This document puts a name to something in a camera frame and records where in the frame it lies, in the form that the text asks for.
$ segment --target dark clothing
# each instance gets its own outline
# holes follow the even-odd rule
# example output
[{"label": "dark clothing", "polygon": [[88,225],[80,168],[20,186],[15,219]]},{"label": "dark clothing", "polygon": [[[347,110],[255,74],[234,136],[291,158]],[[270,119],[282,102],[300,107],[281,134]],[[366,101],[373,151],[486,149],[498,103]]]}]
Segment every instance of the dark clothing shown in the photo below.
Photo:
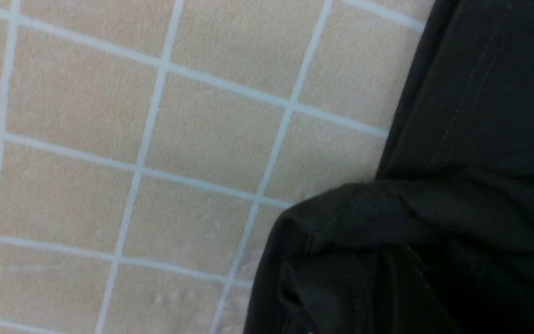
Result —
[{"label": "dark clothing", "polygon": [[288,209],[245,334],[534,333],[534,0],[436,0],[377,180]]}]

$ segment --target seam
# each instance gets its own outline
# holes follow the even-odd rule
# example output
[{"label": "seam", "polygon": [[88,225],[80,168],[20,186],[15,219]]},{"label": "seam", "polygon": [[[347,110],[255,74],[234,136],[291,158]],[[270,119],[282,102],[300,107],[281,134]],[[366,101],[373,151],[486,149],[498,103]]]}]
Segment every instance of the seam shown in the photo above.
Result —
[{"label": "seam", "polygon": [[487,44],[485,45],[483,51],[481,52],[481,55],[479,56],[479,59],[477,60],[477,64],[475,64],[475,66],[473,66],[473,69],[471,70],[471,73],[469,74],[469,79],[467,81],[467,84],[464,87],[463,95],[460,98],[460,102],[458,102],[458,106],[457,106],[456,110],[454,111],[454,114],[453,114],[452,119],[450,120],[449,126],[447,127],[446,131],[444,132],[444,135],[442,136],[442,139],[440,140],[440,142],[439,142],[439,144],[438,144],[438,146],[436,148],[436,152],[434,153],[434,156],[432,156],[432,158],[428,162],[428,167],[426,168],[427,170],[430,170],[430,168],[432,167],[432,164],[434,163],[434,161],[436,161],[436,158],[438,158],[438,154],[439,154],[440,148],[442,148],[442,145],[443,145],[446,137],[449,135],[450,130],[452,129],[452,127],[454,125],[454,121],[456,120],[456,117],[458,116],[458,113],[460,112],[460,109],[463,107],[464,100],[466,99],[467,94],[469,92],[469,86],[471,85],[471,82],[473,81],[473,76],[474,76],[475,72],[477,71],[477,67],[479,67],[479,64],[481,64],[481,62],[483,61],[483,59],[485,57],[485,53],[487,52],[489,45],[494,40],[494,38],[496,36],[496,32],[498,32],[498,29],[502,25],[502,21],[504,21],[505,17],[508,16],[508,13],[510,12],[511,7],[512,7],[512,2],[510,2],[510,4],[508,4],[508,7],[506,7],[506,10],[504,11],[504,13],[502,13],[502,17],[500,17],[500,21],[498,21],[498,24],[495,26],[494,32],[492,32],[491,37],[489,38]]},{"label": "seam", "polygon": [[479,100],[479,96],[481,95],[481,91],[483,91],[483,87],[485,86],[485,80],[487,79],[489,73],[491,72],[492,68],[494,67],[496,59],[498,59],[498,55],[500,54],[500,51],[502,50],[502,47],[506,44],[506,41],[508,40],[508,37],[512,33],[512,31],[515,29],[515,27],[518,25],[518,23],[521,21],[521,17],[525,15],[525,12],[527,11],[528,7],[530,7],[533,0],[529,0],[526,4],[526,6],[521,10],[521,13],[519,13],[518,17],[516,18],[516,21],[512,24],[510,29],[508,30],[508,33],[506,33],[506,36],[504,36],[504,40],[502,40],[502,43],[500,43],[500,46],[498,47],[498,50],[495,52],[495,55],[489,64],[488,70],[483,75],[483,78],[481,79],[481,84],[479,85],[479,88],[477,89],[477,94],[475,95],[475,99],[473,99],[473,104],[471,105],[471,109],[469,110],[469,113],[467,114],[466,119],[464,120],[463,127],[460,129],[460,132],[458,133],[458,136],[456,137],[456,140],[454,141],[453,146],[450,148],[449,153],[446,155],[446,159],[444,160],[442,166],[440,167],[440,171],[444,169],[446,164],[448,163],[452,153],[454,152],[454,148],[458,145],[458,142],[460,141],[460,138],[462,137],[464,133],[464,129],[469,124],[469,120],[471,118],[471,115],[475,111],[475,107],[477,106],[477,101]]}]

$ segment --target floor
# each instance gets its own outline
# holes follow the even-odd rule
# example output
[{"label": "floor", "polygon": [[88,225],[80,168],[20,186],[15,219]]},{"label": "floor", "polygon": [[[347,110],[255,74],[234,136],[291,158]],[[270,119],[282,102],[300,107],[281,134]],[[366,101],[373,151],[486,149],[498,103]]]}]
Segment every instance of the floor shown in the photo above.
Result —
[{"label": "floor", "polygon": [[0,0],[0,333],[236,334],[371,180],[432,0]]}]

